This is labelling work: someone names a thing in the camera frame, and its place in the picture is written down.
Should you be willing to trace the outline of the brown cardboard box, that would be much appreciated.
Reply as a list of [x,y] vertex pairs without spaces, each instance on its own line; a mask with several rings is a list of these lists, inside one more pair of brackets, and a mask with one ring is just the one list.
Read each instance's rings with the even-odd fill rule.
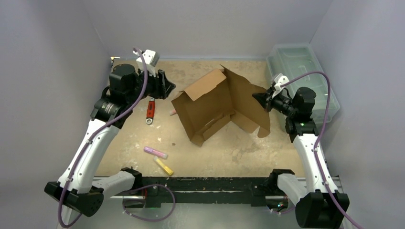
[[253,97],[265,88],[222,67],[214,69],[180,91],[171,103],[189,140],[203,143],[229,122],[264,138],[270,134],[269,114]]

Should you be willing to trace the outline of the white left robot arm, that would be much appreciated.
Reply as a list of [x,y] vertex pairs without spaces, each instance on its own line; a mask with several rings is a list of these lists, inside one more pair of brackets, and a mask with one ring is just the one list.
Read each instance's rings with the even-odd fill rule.
[[131,168],[94,181],[96,170],[110,143],[141,99],[166,99],[175,89],[163,70],[156,73],[120,64],[112,69],[109,85],[102,91],[90,115],[86,134],[72,162],[57,181],[45,186],[45,193],[58,201],[58,216],[63,208],[90,217],[103,201],[127,191],[137,195],[142,190],[142,175]]

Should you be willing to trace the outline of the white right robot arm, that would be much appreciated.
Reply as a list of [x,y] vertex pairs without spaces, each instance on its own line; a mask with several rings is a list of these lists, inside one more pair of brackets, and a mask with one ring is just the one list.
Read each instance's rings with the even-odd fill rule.
[[306,184],[287,169],[274,169],[268,188],[274,194],[284,192],[294,205],[296,221],[301,228],[338,229],[350,204],[329,174],[317,142],[320,133],[311,118],[316,93],[301,87],[293,98],[276,94],[274,88],[252,95],[269,112],[272,109],[286,116],[286,132],[297,150],[305,172]]

